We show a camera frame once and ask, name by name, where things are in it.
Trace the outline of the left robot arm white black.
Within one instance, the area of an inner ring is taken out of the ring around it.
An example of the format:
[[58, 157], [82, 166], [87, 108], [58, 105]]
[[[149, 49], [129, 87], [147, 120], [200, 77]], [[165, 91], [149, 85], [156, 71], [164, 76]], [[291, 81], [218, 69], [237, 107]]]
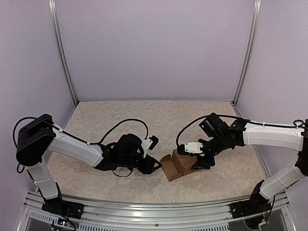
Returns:
[[49, 114], [21, 118], [13, 128], [18, 165], [28, 172], [45, 205], [57, 214], [67, 210], [67, 202], [63, 200], [60, 187], [43, 160], [46, 152], [62, 154], [100, 171], [115, 171], [123, 167], [150, 175], [162, 166], [148, 155], [148, 151], [158, 142], [156, 136], [141, 139], [131, 133], [124, 134], [118, 141], [107, 145], [103, 141], [89, 142], [55, 124]]

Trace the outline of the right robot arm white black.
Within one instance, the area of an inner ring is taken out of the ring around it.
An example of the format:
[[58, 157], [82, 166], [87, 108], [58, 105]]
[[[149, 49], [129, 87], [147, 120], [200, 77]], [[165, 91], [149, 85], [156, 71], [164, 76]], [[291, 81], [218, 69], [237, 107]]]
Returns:
[[290, 151], [297, 154], [290, 163], [262, 180], [253, 189], [246, 203], [249, 213], [255, 214], [277, 193], [308, 176], [308, 122], [294, 120], [292, 124], [271, 124], [236, 118], [228, 125], [221, 116], [211, 113], [200, 123], [208, 140], [184, 144], [184, 151], [195, 155], [194, 169], [209, 169], [216, 155], [236, 147], [254, 146], [261, 151]]

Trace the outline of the brown cardboard box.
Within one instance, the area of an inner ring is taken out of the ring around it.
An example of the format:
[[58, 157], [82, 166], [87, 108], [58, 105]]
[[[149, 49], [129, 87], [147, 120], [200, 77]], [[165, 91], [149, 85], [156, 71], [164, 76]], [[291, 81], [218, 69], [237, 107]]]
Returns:
[[196, 156], [179, 155], [175, 149], [172, 154], [165, 155], [160, 163], [167, 180], [171, 182], [196, 172], [196, 170], [192, 170], [196, 160]]

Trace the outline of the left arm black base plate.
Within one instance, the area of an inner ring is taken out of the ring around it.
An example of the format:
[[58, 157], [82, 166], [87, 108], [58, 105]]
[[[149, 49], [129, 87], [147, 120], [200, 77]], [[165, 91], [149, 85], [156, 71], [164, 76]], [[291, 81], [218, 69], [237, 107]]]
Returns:
[[84, 205], [81, 203], [70, 202], [61, 198], [45, 200], [42, 210], [50, 213], [58, 214], [66, 218], [81, 219]]

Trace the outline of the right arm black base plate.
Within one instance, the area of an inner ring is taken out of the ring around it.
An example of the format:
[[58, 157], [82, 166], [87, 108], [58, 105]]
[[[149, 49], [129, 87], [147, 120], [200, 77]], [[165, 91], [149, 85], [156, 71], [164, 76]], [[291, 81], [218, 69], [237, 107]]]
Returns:
[[258, 200], [238, 201], [230, 204], [232, 218], [241, 218], [257, 213], [269, 211], [271, 204], [269, 201], [259, 202]]

